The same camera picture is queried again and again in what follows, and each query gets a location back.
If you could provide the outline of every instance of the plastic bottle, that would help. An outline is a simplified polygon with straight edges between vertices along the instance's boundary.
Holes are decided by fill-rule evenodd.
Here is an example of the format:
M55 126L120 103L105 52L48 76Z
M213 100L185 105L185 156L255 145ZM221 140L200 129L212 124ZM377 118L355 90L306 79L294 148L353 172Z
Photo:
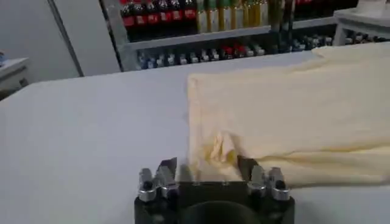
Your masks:
M172 12L168 3L168 0L159 0L158 2L158 11L160 14L160 27L163 34L171 32L172 29Z
M199 33L207 32L207 12L203 0L197 2L197 29Z
M244 27L244 9L241 0L234 0L232 10L232 29L241 29Z
M192 64L199 63L199 58L196 56L194 52L190 53L190 60Z
M219 13L218 13L216 0L209 0L207 15L208 15L207 30L209 32L217 32L219 30L219 21L218 21Z
M171 0L172 27L176 35L183 35L183 10L179 0Z
M254 0L253 2L253 26L260 26L261 24L261 10L260 10L260 0Z
M187 62L187 58L185 56L185 54L180 54L180 64L181 65L186 65L188 62Z
M260 1L260 25L267 26L268 23L268 0Z
M196 28L196 3L195 0L185 0L184 2L185 29L188 34L195 34Z
M325 46L332 46L333 38L325 37Z
M212 61L219 61L219 54L218 54L218 51L216 49L212 49L210 53L211 53L211 60Z
M210 57L207 54L207 51L202 49L202 52L200 53L200 61L201 62L208 62L210 61Z
M147 11L145 9L144 4L141 2L141 0L134 0L134 16L135 16L135 23L136 23L136 29L133 33L133 39L134 40L141 40L145 36L146 31L146 25L147 25Z
M232 29L232 8L230 0L223 0L222 7L219 9L219 30Z

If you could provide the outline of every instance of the white wall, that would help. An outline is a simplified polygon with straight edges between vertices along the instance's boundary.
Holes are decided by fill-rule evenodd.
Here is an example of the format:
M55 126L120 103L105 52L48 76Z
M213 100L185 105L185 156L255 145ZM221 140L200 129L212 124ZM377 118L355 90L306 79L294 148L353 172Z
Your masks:
M0 0L0 49L30 58L30 82L79 76L46 0Z

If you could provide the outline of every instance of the metal shelf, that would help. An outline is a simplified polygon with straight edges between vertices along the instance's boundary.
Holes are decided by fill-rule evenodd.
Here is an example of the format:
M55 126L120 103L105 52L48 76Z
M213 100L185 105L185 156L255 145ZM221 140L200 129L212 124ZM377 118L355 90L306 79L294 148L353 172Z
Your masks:
M336 24L336 20L334 19L334 17L296 21L294 22L293 28L302 29L307 27L326 26L331 24ZM226 30L220 32L213 32L213 33L200 33L200 34L188 35L182 37L163 38L163 39L150 40L150 41L139 41L134 43L128 43L127 47L131 48L131 50L140 50L140 49L173 46L178 44L194 43L194 42L201 42L201 41L208 41L208 40L243 37L243 36L268 33L270 28L271 28L270 26L250 27L250 28Z
M390 18L366 16L356 13L356 8L335 11L337 22L333 45L345 45L347 31L353 30L373 36L390 38Z

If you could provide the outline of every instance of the bottle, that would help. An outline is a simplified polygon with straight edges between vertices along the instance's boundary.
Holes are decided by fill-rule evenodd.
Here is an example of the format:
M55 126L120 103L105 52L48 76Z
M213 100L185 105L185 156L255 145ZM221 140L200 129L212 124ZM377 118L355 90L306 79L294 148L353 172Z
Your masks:
M325 37L325 46L332 46L333 38Z
M172 8L172 27L174 30L172 32L176 33L176 35L183 35L183 10L180 5L179 0L171 0L171 8Z
M197 29L199 33L207 32L207 13L203 0L197 2Z
M233 49L231 47L222 47L222 57L224 60L233 59Z
M199 63L199 58L196 56L194 52L190 53L190 60L192 64Z
M169 53L166 61L168 62L168 66L174 66L175 65L175 55L173 53Z
M363 41L363 36L362 35L357 35L355 37L355 42L354 44L361 44L361 42Z
M187 65L187 58L185 56L185 54L180 54L180 64L181 65Z
M216 49L212 49L210 53L211 53L211 60L212 61L219 61L219 54L218 54L218 51Z
M184 28L188 34L195 34L196 30L196 3L195 0L185 0L184 2Z
M255 53L248 46L245 47L245 53L247 57L253 57L255 55Z
M219 10L219 30L232 29L232 8L230 0L223 0L222 7Z
M158 16L159 12L155 2L152 0L146 1L146 11L147 11L147 29L149 30L149 38L156 37L159 33L159 22L160 17Z
M260 0L254 0L253 2L253 26L261 25L261 10L260 10Z
M260 0L260 25L267 26L268 23L268 0Z
M158 11L160 13L160 27L163 32L161 35L171 33L172 12L168 3L168 0L158 1Z
M210 57L207 54L207 51L205 49L202 49L200 53L200 61L201 62L208 62L210 61Z
M208 1L208 23L207 23L207 30L209 32L217 32L219 30L219 22L218 22L218 8L216 4L216 0L209 0Z
M234 0L232 10L232 29L241 29L244 27L244 9L241 0Z
M154 60L153 60L154 58L151 58L149 61L147 61L147 68L148 69L152 69L152 68L155 68L155 66L154 66Z
M134 4L133 2L129 2L128 4L124 5L121 9L121 16L123 20L123 25L126 28L127 36L130 41L133 40L133 37L135 35L135 18L134 18Z
M248 12L249 12L249 27L258 26L256 19L256 6L254 0L247 0L248 3Z
M157 64L157 67L160 68L160 67L164 67L165 65L165 55L164 54L160 54L156 60L156 64Z
M261 48L258 44L254 44L253 48L255 49L256 56L263 56L265 54L264 49Z
M249 16L249 3L248 3L248 0L244 1L243 3L243 12L244 12L244 27L250 27L250 16Z
M346 45L351 45L353 43L352 38L346 38Z
M134 33L134 38L136 40L142 40L145 38L145 31L147 25L147 12L144 4L141 0L133 0L134 2L134 16L136 23L136 32Z

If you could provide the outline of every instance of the shelf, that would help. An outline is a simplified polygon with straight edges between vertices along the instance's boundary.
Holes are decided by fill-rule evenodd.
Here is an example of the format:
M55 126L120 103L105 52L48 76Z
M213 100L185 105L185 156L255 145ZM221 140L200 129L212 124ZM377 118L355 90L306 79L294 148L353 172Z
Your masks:
M390 28L390 18L359 15L355 11L356 8L337 10L335 11L335 18Z
M294 22L293 28L302 29L308 27L326 26L331 24L336 24L336 20L334 19L334 17L296 21ZM194 42L201 42L201 41L218 40L218 39L226 39L226 38L233 38L233 37L244 37L244 36L268 33L270 28L271 28L270 26L262 26L262 27L226 30L221 32L213 32L213 33L200 33L200 34L188 35L182 37L172 37L172 38L163 38L157 40L128 43L127 47L130 47L131 50L140 50L140 49L172 46L172 45L194 43Z
M18 69L27 65L28 58L10 59L4 61L4 65L0 67L0 78L3 78Z
M390 38L390 18L360 15L356 8L335 11L337 29L333 45L345 45L347 31L365 33L372 36Z

